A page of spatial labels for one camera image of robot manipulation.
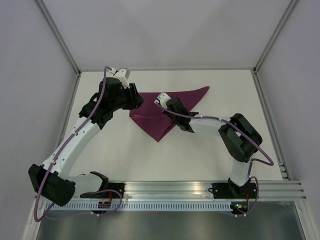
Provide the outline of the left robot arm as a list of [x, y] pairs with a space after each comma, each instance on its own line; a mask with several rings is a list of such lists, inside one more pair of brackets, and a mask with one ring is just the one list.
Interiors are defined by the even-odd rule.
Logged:
[[87, 144], [113, 118], [115, 111], [138, 109], [143, 103], [134, 83], [125, 88], [116, 77], [101, 81], [99, 91], [82, 107], [68, 137], [41, 165], [32, 164], [29, 168], [34, 191], [61, 207], [73, 197], [108, 198], [108, 177], [97, 171], [70, 176], [71, 169]]

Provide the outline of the purple cloth napkin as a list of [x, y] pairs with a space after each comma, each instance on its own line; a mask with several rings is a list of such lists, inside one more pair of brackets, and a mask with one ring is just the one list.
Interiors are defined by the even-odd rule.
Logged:
[[[209, 86], [205, 86], [195, 90], [168, 92], [167, 94], [172, 99], [178, 97], [186, 109], [191, 111], [209, 89]], [[159, 92], [141, 92], [140, 96], [144, 99], [144, 103], [138, 109], [129, 111], [129, 117], [157, 142], [176, 126], [154, 103], [159, 95]]]

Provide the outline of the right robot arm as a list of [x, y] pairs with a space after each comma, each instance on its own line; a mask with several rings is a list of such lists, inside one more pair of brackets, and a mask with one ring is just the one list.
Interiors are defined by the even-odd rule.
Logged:
[[221, 137], [228, 153], [233, 158], [232, 171], [228, 179], [228, 192], [235, 198], [241, 197], [247, 190], [250, 160], [258, 149], [243, 134], [258, 146], [263, 142], [261, 135], [240, 113], [226, 119], [201, 117], [198, 112], [188, 111], [178, 97], [171, 98], [162, 93], [157, 98], [163, 111], [182, 131], [189, 133], [207, 133]]

